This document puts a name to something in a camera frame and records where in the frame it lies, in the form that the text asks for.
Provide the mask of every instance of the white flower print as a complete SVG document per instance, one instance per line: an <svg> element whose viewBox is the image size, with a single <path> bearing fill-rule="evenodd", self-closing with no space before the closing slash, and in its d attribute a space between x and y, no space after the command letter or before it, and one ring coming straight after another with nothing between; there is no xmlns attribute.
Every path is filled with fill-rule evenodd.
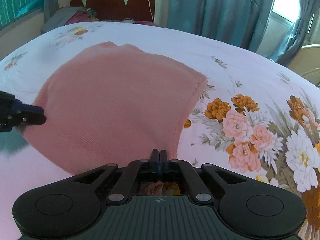
<svg viewBox="0 0 320 240"><path fill-rule="evenodd" d="M296 134L291 132L287 137L288 151L285 154L287 165L293 170L293 179L297 183L297 190L301 193L318 187L318 180L314 168L320 164L319 154L303 129Z"/></svg>

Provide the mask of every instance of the pink flower print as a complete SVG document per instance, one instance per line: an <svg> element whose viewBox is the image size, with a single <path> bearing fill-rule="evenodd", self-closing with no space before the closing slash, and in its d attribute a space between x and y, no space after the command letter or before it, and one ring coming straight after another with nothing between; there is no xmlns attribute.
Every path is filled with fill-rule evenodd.
<svg viewBox="0 0 320 240"><path fill-rule="evenodd" d="M232 168L239 169L242 173L261 169L259 152L250 142L235 141L227 148L227 152Z"/></svg>
<svg viewBox="0 0 320 240"><path fill-rule="evenodd" d="M310 111L310 109L307 110L307 113L308 113L308 117L305 117L304 115L302 116L303 124L312 133L310 123L312 123L316 129L318 129L320 125L316 122L315 115L313 114L312 111Z"/></svg>
<svg viewBox="0 0 320 240"><path fill-rule="evenodd" d="M273 147L273 133L267 130L263 124L253 127L253 135L250 136L250 142L258 151L270 150Z"/></svg>
<svg viewBox="0 0 320 240"><path fill-rule="evenodd" d="M250 141L250 136L253 134L252 126L247 117L235 110L227 112L222 125L227 137L241 142Z"/></svg>

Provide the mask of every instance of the black clamp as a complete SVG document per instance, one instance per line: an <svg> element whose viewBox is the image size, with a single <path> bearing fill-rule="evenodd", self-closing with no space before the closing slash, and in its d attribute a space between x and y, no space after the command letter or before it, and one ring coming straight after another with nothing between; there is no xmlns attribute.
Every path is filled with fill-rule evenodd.
<svg viewBox="0 0 320 240"><path fill-rule="evenodd" d="M0 91L0 132L11 132L12 127L21 124L41 125L45 121L41 107L23 104L14 95Z"/></svg>

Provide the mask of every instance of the purple fabric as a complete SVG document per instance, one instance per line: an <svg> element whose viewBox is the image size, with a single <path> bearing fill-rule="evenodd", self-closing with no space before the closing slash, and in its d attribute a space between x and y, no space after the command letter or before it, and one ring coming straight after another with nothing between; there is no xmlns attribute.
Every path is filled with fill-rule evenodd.
<svg viewBox="0 0 320 240"><path fill-rule="evenodd" d="M90 14L86 11L77 11L67 22L66 25L81 22L91 22Z"/></svg>
<svg viewBox="0 0 320 240"><path fill-rule="evenodd" d="M158 27L158 25L156 25L153 22L147 22L147 21L137 21L137 24L142 24L142 25L149 25L149 26L156 26Z"/></svg>

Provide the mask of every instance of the clothing pile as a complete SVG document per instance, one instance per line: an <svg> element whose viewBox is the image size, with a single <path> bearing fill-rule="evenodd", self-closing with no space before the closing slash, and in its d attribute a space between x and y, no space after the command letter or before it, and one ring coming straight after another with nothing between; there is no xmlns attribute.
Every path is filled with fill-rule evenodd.
<svg viewBox="0 0 320 240"><path fill-rule="evenodd" d="M95 22L97 14L93 9L85 7L62 7L60 8L41 28L41 33L47 33L55 28L79 22ZM108 22L134 23L149 26L157 26L153 22L135 21L133 19L124 19L123 21L108 20Z"/></svg>

